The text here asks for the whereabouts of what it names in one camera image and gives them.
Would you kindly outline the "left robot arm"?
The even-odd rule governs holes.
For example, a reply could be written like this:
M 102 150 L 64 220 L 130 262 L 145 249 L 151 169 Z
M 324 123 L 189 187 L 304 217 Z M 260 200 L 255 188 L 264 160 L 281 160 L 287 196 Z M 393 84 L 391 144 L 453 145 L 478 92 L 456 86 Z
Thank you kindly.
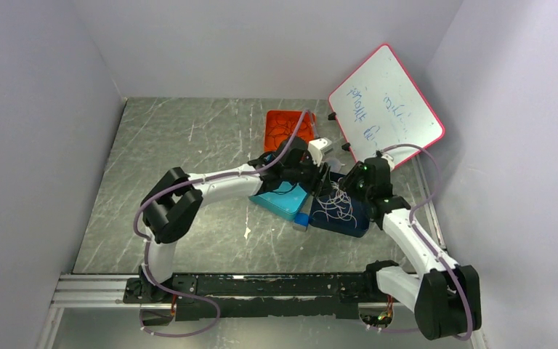
M 178 240 L 190 229 L 198 211 L 220 201 L 282 195 L 288 183 L 310 196 L 330 193 L 330 167 L 324 156 L 332 142 L 299 137 L 283 141 L 276 151 L 263 153 L 232 169 L 206 174 L 170 169 L 142 200 L 134 216 L 133 230 L 145 241 L 145 256 L 139 267 L 139 281 L 132 292 L 137 300 L 163 302 L 172 291 L 172 263 Z

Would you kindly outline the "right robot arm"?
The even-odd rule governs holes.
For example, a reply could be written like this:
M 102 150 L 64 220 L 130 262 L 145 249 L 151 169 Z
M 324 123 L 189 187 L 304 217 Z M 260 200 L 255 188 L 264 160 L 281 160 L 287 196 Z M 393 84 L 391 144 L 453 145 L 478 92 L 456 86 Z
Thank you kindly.
M 413 275 L 384 262 L 363 282 L 369 300 L 391 296 L 412 311 L 428 340 L 469 340 L 482 326 L 480 277 L 441 249 L 416 219 L 415 209 L 393 192 L 392 166 L 384 157 L 358 161 L 339 181 L 340 190 L 364 204 L 368 219 L 385 232 L 413 266 Z

